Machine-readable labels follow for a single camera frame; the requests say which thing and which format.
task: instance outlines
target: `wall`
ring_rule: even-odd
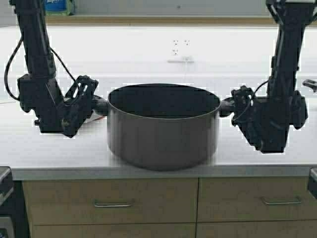
[[[100,95],[126,84],[162,82],[205,87],[221,98],[246,84],[257,87],[270,75],[277,28],[243,27],[57,27],[50,26],[51,46],[75,77],[87,74],[98,80]],[[4,67],[16,46],[17,27],[0,28],[0,101],[4,90]],[[317,29],[307,29],[301,53],[298,89],[304,96],[317,96],[303,87],[305,79],[317,79]],[[193,63],[170,62],[192,57]],[[27,72],[21,47],[12,62],[9,84],[15,95],[16,80]],[[55,59],[57,79],[65,93],[72,84]],[[265,94],[263,87],[258,95]]]
[[[76,0],[78,14],[120,16],[269,16],[265,0]]]
[[[16,25],[16,16],[8,0],[0,1],[0,27]]]

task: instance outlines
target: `cabinet drawer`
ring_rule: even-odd
[[[35,226],[32,238],[195,238],[195,224]]]
[[[204,178],[198,222],[317,220],[307,178]]]
[[[30,181],[24,190],[33,226],[189,223],[197,186],[194,178]]]
[[[308,238],[317,221],[200,223],[197,238]]]

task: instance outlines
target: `black wire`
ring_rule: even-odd
[[[8,92],[8,94],[10,95],[10,97],[13,98],[14,100],[17,100],[17,101],[20,101],[20,97],[19,97],[19,96],[18,96],[18,97],[15,97],[15,96],[12,94],[12,92],[11,92],[11,90],[10,90],[10,88],[9,88],[9,85],[8,85],[8,73],[9,73],[9,69],[10,69],[10,66],[11,66],[11,64],[12,64],[12,61],[13,61],[13,59],[14,59],[16,53],[18,52],[19,48],[21,47],[22,42],[23,42],[23,36],[21,36],[21,38],[20,38],[20,40],[19,40],[17,46],[15,47],[15,49],[14,49],[12,55],[10,56],[9,61],[8,61],[8,63],[6,64],[5,71],[4,71],[4,85],[5,85],[5,89],[6,89],[6,91]],[[75,100],[71,103],[71,104],[73,104],[73,103],[75,103],[75,102],[77,101],[77,99],[78,99],[78,95],[79,95],[79,85],[78,85],[78,83],[76,82],[76,79],[73,77],[73,75],[70,73],[70,71],[68,70],[68,68],[67,68],[66,65],[64,64],[64,62],[61,60],[61,58],[59,57],[59,55],[58,55],[52,48],[51,48],[51,51],[52,51],[53,54],[57,57],[57,59],[59,60],[59,62],[62,64],[62,66],[64,67],[64,69],[65,69],[66,72],[68,73],[68,75],[71,77],[71,79],[72,79],[72,80],[74,81],[74,83],[76,84],[76,87],[77,87],[77,89],[78,89],[78,93],[77,93],[77,95],[76,95]]]
[[[8,94],[10,95],[11,98],[13,98],[14,100],[17,100],[17,101],[20,101],[20,96],[18,97],[15,97],[12,93],[11,93],[11,90],[9,88],[9,85],[8,85],[8,73],[9,73],[9,69],[10,69],[10,66],[11,66],[11,63],[16,55],[16,53],[18,52],[21,44],[23,42],[23,36],[21,36],[20,40],[19,40],[19,43],[17,44],[17,46],[15,47],[12,55],[10,56],[10,59],[8,61],[8,63],[6,64],[6,67],[5,67],[5,72],[4,72],[4,85],[5,85],[5,89],[6,91],[8,92]]]
[[[254,93],[252,94],[252,97],[251,97],[251,99],[250,99],[248,105],[246,106],[246,108],[243,110],[243,112],[242,112],[239,116],[237,116],[236,118],[233,118],[233,119],[232,119],[233,121],[237,121],[241,116],[244,115],[244,113],[247,112],[247,110],[250,108],[251,102],[252,102],[252,100],[254,99],[256,93],[258,92],[258,90],[259,90],[263,85],[267,84],[268,82],[269,82],[269,80],[265,81],[264,83],[261,83],[261,84],[259,85],[259,87],[257,87],[257,89],[256,89],[256,90],[254,91]]]
[[[59,55],[55,52],[55,50],[53,50],[51,48],[51,51],[53,52],[53,54],[58,58],[59,62],[61,63],[61,65],[64,67],[64,69],[66,70],[66,72],[68,73],[68,75],[71,77],[71,79],[76,83],[76,79],[73,77],[73,75],[69,72],[68,68],[66,67],[66,65],[64,64],[64,62],[61,60],[61,58],[59,57]]]
[[[71,79],[74,81],[74,83],[76,84],[76,87],[78,89],[76,98],[74,101],[72,101],[70,103],[70,105],[73,105],[77,102],[78,98],[79,98],[79,85],[76,81],[76,79],[73,77],[73,75],[69,72],[68,68],[66,67],[66,65],[64,64],[64,62],[61,60],[61,58],[59,57],[59,55],[55,52],[55,50],[53,50],[53,48],[51,47],[51,51],[53,52],[53,54],[57,57],[57,59],[59,60],[59,62],[61,63],[61,65],[64,67],[64,69],[66,70],[66,72],[68,73],[68,75],[71,77]]]

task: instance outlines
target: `drawer handle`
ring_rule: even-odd
[[[95,201],[95,207],[96,208],[124,208],[124,207],[132,207],[132,203],[127,203],[127,202],[108,202],[108,203],[99,203]]]
[[[290,202],[269,202],[264,197],[261,197],[261,200],[267,206],[300,205],[300,204],[302,204],[302,200],[299,196],[296,196],[295,198],[296,198],[295,201],[290,201]]]

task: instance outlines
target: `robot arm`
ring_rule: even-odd
[[[19,101],[23,111],[35,111],[41,132],[73,137],[83,122],[104,99],[94,95],[96,80],[79,76],[65,97],[56,81],[56,68],[46,30],[44,1],[10,0],[15,6],[25,48],[28,74],[18,79]]]
[[[306,26],[317,19],[315,0],[267,0],[266,5],[279,24],[272,72],[267,81],[267,96],[256,97],[251,88],[242,86],[224,101],[226,117],[231,112],[248,142],[262,153],[282,153],[289,126],[300,129],[308,118],[305,98],[295,91],[296,73]]]

